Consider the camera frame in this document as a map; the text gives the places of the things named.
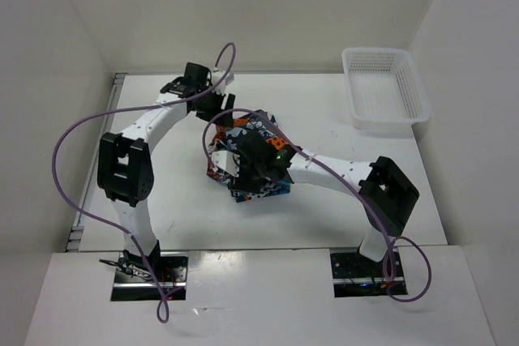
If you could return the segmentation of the patterned blue orange shorts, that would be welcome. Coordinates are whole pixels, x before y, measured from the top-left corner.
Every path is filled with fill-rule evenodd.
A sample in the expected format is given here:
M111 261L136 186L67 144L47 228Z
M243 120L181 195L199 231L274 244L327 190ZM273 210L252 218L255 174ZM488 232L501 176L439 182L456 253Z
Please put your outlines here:
M213 171L210 156L214 151L228 150L240 155L240 166L249 164L258 168L285 170L283 152L291 149L286 139L277 131L277 121L263 110L247 113L234 119L233 128L216 126L216 133L205 146L208 158L207 176L226 186L236 203L244 203L271 196L240 196L230 189L233 178L222 171Z

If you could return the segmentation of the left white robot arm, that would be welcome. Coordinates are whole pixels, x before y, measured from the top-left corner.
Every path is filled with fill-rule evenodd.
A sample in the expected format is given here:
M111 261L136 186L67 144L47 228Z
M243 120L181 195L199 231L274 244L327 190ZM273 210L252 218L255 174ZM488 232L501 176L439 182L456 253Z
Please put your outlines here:
M152 230L148 196L154 185L152 152L175 124L194 112L209 120L223 108L232 70L209 69L188 62L184 74L167 83L151 109L118 133L101 136L97 185L113 204L125 229L123 264L142 280L156 279L162 269L160 243Z

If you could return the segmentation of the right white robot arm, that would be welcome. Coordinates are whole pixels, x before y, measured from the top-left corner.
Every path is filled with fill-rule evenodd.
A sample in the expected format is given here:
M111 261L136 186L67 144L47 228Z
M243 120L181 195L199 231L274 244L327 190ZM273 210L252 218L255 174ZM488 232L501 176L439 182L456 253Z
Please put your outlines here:
M289 143L270 143L255 131L242 135L236 146L232 189L254 193L266 183L308 184L356 198L371 226L358 248L356 267L373 276L384 266L388 244L403 233L419 199L418 189L393 160L339 160Z

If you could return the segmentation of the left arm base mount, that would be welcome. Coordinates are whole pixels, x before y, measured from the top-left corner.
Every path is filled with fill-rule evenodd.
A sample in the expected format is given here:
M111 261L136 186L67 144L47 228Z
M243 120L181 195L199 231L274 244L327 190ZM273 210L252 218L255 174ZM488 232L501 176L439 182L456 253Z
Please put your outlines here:
M186 299L188 260L187 252L161 252L156 275L169 301ZM130 265L122 254L117 261L100 259L99 262L114 268L111 301L159 301L161 299L147 268Z

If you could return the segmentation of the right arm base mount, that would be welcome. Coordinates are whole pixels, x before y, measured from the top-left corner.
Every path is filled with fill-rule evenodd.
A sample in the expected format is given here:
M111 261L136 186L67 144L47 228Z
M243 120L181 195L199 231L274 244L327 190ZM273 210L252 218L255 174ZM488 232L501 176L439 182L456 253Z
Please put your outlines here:
M355 250L331 250L330 263L335 298L378 297L387 294L407 295L400 255L396 252L397 272L394 281L384 277L382 262L376 263Z

